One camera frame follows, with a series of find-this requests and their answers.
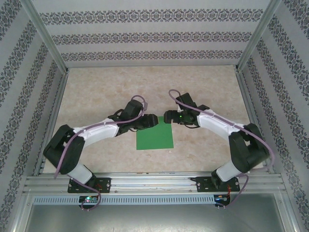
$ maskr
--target black mounting bracket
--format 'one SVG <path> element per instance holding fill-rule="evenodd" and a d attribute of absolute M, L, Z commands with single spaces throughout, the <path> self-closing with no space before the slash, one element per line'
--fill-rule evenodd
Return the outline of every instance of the black mounting bracket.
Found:
<path fill-rule="evenodd" d="M 100 193 L 110 193 L 111 181 L 112 181 L 111 178 L 97 177 L 96 184 L 93 188 L 98 190 Z M 68 186 L 68 193 L 96 193 L 96 192 L 89 190 L 88 188 L 85 188 L 70 179 Z"/>
<path fill-rule="evenodd" d="M 198 192 L 228 192 L 228 186 L 231 192 L 239 192 L 239 182 L 236 177 L 230 179 L 227 182 L 223 182 L 219 188 L 216 188 L 211 181 L 211 176 L 198 176 L 190 178 L 190 180 L 196 182 Z"/>

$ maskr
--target robotic arm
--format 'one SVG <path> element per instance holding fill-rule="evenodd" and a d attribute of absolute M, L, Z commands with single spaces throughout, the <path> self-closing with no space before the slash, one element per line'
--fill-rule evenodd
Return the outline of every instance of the robotic arm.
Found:
<path fill-rule="evenodd" d="M 80 183 L 94 188 L 97 184 L 96 176 L 79 162 L 82 150 L 97 141 L 119 136 L 130 129 L 143 130 L 157 125 L 158 118 L 153 114 L 143 114 L 134 120 L 146 110 L 144 108 L 145 105 L 143 106 L 141 102 L 131 99 L 125 109 L 118 110 L 100 123 L 81 128 L 71 128 L 68 125 L 63 125 L 46 146 L 43 154 L 57 167 L 61 161 L 63 151 L 67 147 L 65 157 L 60 164 L 60 173 L 67 174 Z M 67 145 L 76 134 L 78 136 L 72 140 L 70 145 Z"/>
<path fill-rule="evenodd" d="M 262 138 L 255 124 L 237 124 L 217 115 L 205 105 L 197 107 L 189 93 L 177 97 L 176 100 L 205 113 L 178 104 L 178 110 L 169 110 L 165 112 L 165 123 L 171 123 L 173 121 L 174 123 L 182 124 L 186 127 L 195 125 L 196 127 L 206 128 L 229 142 L 231 160 L 211 173 L 211 181 L 217 189 L 219 189 L 224 182 L 241 173 L 247 173 L 269 157 L 268 150 L 260 141 L 238 129 L 244 128 L 253 133 L 255 137 Z"/>

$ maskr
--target damask pattern wall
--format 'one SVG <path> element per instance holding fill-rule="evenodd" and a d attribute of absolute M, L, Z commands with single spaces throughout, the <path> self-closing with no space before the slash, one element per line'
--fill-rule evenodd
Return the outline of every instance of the damask pattern wall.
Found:
<path fill-rule="evenodd" d="M 0 232 L 33 174 L 63 78 L 18 0 L 0 0 Z"/>
<path fill-rule="evenodd" d="M 242 70 L 301 231 L 309 231 L 308 54 L 309 1 L 284 0 Z"/>
<path fill-rule="evenodd" d="M 269 0 L 34 0 L 68 67 L 237 64 Z"/>

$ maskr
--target beige floor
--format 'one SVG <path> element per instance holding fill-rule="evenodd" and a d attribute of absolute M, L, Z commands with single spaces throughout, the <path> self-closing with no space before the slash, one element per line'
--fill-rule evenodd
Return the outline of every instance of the beige floor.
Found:
<path fill-rule="evenodd" d="M 55 131 L 63 124 L 90 125 L 125 107 L 130 98 L 146 98 L 147 113 L 162 116 L 177 109 L 168 90 L 189 92 L 198 104 L 238 123 L 249 119 L 232 66 L 160 66 L 71 69 Z M 206 129 L 172 125 L 174 148 L 136 150 L 135 133 L 87 147 L 80 161 L 98 172 L 212 171 L 230 159 L 229 146 Z M 47 162 L 45 173 L 55 172 Z"/>

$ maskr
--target red wire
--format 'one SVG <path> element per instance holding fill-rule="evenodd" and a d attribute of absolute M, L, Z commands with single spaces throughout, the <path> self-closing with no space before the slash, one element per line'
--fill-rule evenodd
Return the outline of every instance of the red wire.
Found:
<path fill-rule="evenodd" d="M 227 198 L 230 198 L 230 193 L 231 193 L 231 187 L 229 185 L 227 185 Z"/>

